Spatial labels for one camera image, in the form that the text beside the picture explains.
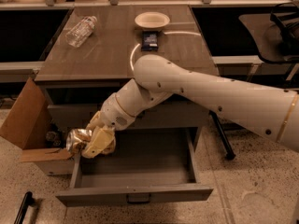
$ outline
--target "floor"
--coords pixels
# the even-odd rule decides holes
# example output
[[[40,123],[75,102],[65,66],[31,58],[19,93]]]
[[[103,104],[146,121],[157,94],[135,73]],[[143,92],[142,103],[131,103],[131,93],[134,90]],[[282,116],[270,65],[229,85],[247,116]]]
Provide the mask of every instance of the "floor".
[[[0,109],[0,126],[10,111]],[[66,208],[55,198],[70,176],[46,176],[0,137],[0,223],[13,223],[26,191],[36,204],[23,223],[296,223],[299,219],[299,154],[246,130],[227,132],[236,157],[227,161],[210,120],[196,149],[201,183],[214,190],[206,202],[150,203]]]

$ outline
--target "cardboard box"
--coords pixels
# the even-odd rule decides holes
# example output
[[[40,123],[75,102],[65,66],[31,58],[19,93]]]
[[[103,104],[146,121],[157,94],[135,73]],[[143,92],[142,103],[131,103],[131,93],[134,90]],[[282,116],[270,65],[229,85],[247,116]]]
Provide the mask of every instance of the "cardboard box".
[[[47,148],[51,116],[42,91],[28,78],[0,128],[0,136],[22,149],[21,161],[34,162],[46,175],[72,174],[74,160],[62,148]]]

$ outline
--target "small bowl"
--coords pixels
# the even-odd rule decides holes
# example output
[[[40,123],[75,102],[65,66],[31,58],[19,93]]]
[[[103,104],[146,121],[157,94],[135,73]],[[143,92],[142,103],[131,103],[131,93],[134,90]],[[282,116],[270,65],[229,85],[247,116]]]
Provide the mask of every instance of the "small bowl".
[[[148,31],[161,31],[170,19],[160,12],[145,12],[135,18],[135,23]]]

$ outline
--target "plastic bottle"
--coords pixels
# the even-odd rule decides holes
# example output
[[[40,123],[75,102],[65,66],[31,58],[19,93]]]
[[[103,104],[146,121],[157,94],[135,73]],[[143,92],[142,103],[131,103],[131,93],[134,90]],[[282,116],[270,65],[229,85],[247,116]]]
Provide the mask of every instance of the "plastic bottle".
[[[75,48],[80,47],[93,33],[96,22],[97,19],[94,16],[83,18],[65,35],[66,42]]]

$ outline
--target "drawer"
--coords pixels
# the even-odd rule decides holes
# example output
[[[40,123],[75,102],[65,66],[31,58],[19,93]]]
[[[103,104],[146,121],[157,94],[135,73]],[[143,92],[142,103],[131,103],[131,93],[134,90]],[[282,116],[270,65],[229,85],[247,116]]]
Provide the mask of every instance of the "drawer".
[[[113,154],[75,158],[70,188],[56,197],[66,206],[204,201],[186,128],[116,133]]]

